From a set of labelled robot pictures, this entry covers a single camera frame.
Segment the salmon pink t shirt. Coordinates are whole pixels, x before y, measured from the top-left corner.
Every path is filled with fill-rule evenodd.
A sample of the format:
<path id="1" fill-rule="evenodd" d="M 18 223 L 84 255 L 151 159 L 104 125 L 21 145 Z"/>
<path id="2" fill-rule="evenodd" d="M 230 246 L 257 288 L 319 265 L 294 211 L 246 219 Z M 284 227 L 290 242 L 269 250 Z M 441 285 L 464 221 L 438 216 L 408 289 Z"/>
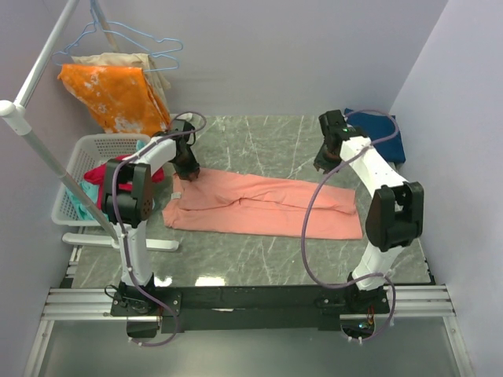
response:
<path id="1" fill-rule="evenodd" d="M 265 178 L 223 170 L 201 169 L 195 181 L 173 176 L 171 199 L 163 222 L 172 229 L 360 240 L 362 227 L 351 189 L 308 181 Z"/>

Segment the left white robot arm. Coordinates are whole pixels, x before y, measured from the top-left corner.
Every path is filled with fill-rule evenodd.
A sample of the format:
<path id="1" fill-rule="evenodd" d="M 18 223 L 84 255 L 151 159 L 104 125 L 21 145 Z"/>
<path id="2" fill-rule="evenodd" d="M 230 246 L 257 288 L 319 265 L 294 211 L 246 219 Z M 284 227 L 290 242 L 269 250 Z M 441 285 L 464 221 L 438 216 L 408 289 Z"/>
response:
<path id="1" fill-rule="evenodd" d="M 152 313 L 160 303 L 146 241 L 146 225 L 153 211 L 153 175 L 170 163 L 180 179 L 197 179 L 200 164 L 191 147 L 198 131 L 189 121 L 175 119 L 171 130 L 156 133 L 134 154 L 105 164 L 101 210 L 116 232 L 121 255 L 117 293 L 141 316 Z"/>

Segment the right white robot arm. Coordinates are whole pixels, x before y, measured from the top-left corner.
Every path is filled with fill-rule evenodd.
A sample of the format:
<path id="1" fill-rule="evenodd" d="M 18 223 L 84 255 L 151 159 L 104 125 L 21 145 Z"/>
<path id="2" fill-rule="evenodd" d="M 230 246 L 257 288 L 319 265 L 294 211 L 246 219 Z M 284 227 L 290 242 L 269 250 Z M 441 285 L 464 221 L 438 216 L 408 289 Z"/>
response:
<path id="1" fill-rule="evenodd" d="M 366 113 L 331 110 L 320 115 L 324 140 L 314 163 L 326 174 L 351 167 L 372 197 L 365 220 L 368 244 L 343 289 L 346 307 L 353 313 L 363 313 L 384 298 L 385 277 L 395 259 L 422 234 L 424 218 L 422 185 L 407 181 L 376 150 L 398 136 L 398 124 L 380 112 L 393 130 L 374 141 L 361 127 L 348 123 L 350 117 Z"/>

